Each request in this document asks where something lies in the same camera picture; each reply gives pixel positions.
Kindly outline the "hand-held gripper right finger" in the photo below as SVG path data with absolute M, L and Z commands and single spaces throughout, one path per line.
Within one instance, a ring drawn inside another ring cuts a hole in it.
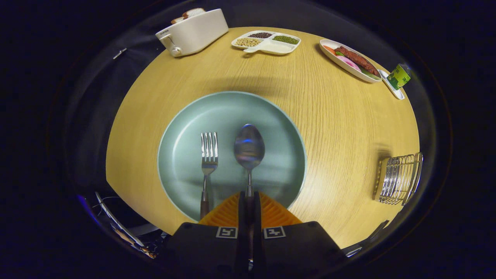
M 253 273 L 331 274 L 347 256 L 317 221 L 262 225 L 262 198 L 253 198 Z

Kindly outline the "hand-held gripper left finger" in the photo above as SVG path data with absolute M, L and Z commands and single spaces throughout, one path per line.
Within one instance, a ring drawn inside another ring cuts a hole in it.
M 168 272 L 247 272 L 248 226 L 245 193 L 238 196 L 238 225 L 185 222 L 165 246 Z

